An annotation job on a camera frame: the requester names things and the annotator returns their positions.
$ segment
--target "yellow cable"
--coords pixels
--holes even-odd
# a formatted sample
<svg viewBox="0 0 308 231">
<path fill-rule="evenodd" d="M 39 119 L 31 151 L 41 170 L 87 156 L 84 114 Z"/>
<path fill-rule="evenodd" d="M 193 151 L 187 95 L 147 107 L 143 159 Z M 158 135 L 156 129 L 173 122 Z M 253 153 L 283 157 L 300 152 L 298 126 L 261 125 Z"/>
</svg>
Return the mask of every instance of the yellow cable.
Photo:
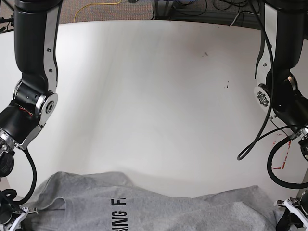
<svg viewBox="0 0 308 231">
<path fill-rule="evenodd" d="M 85 5 L 83 7 L 81 7 L 75 14 L 75 17 L 74 17 L 74 23 L 76 22 L 76 17 L 77 17 L 77 14 L 84 8 L 88 7 L 88 6 L 92 6 L 92 5 L 117 5 L 117 4 L 120 4 L 122 2 L 122 0 L 118 1 L 118 2 L 115 2 L 115 3 L 90 3 L 88 5 Z"/>
</svg>

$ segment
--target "gray t-shirt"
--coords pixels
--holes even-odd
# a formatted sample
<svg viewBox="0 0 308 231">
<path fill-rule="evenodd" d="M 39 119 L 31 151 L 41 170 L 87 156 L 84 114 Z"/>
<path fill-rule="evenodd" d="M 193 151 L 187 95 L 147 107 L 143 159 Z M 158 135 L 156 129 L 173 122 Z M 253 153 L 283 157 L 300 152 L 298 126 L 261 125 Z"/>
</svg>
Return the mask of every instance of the gray t-shirt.
<svg viewBox="0 0 308 231">
<path fill-rule="evenodd" d="M 27 206 L 39 210 L 25 220 L 35 231 L 275 231 L 278 222 L 257 186 L 176 198 L 136 187 L 119 172 L 58 172 Z"/>
</svg>

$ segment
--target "white table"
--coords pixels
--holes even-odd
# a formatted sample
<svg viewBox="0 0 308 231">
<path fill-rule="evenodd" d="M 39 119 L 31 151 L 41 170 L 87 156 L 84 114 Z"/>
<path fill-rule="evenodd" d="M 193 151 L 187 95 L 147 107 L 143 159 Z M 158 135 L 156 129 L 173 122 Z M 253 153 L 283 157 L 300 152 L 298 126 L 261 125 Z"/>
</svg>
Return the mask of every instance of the white table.
<svg viewBox="0 0 308 231">
<path fill-rule="evenodd" d="M 0 35 L 0 108 L 21 78 L 13 33 Z M 29 151 L 38 184 L 57 171 L 122 171 L 168 196 L 200 196 L 259 185 L 273 199 L 296 196 L 270 180 L 277 134 L 243 161 L 265 113 L 254 99 L 257 30 L 189 22 L 112 21 L 60 25 L 59 102 Z M 293 71 L 308 96 L 308 44 Z M 284 153 L 277 163 L 282 164 Z M 301 182 L 307 169 L 294 141 L 276 174 Z M 17 151 L 8 177 L 19 195 L 32 181 Z"/>
</svg>

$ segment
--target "white tabletop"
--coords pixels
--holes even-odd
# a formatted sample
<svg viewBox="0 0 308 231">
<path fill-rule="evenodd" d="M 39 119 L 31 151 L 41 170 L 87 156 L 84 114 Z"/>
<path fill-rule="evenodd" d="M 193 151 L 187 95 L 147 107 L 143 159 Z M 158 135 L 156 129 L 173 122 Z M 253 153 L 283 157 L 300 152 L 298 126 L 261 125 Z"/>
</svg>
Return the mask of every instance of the white tabletop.
<svg viewBox="0 0 308 231">
<path fill-rule="evenodd" d="M 29 145 L 38 184 L 57 171 L 122 171 L 140 187 L 168 196 L 200 196 L 259 185 L 274 199 L 296 196 L 276 185 L 266 161 L 277 134 L 243 161 L 265 113 L 254 99 L 257 30 L 190 22 L 112 21 L 60 25 L 56 110 Z M 0 108 L 21 78 L 13 33 L 0 35 Z M 293 71 L 308 96 L 308 44 Z M 281 166 L 283 149 L 275 160 Z M 294 141 L 283 180 L 307 169 Z M 8 177 L 19 195 L 32 181 L 17 151 Z"/>
</svg>

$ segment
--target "gray shirt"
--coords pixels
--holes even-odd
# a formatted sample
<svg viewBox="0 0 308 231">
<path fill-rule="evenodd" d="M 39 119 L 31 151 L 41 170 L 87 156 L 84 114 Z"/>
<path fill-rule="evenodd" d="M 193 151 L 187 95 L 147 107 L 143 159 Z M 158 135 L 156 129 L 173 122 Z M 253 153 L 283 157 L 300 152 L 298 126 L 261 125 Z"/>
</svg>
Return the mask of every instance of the gray shirt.
<svg viewBox="0 0 308 231">
<path fill-rule="evenodd" d="M 35 231 L 275 231 L 278 222 L 257 186 L 176 198 L 136 187 L 119 172 L 58 172 L 27 206 L 39 210 L 25 220 Z"/>
</svg>

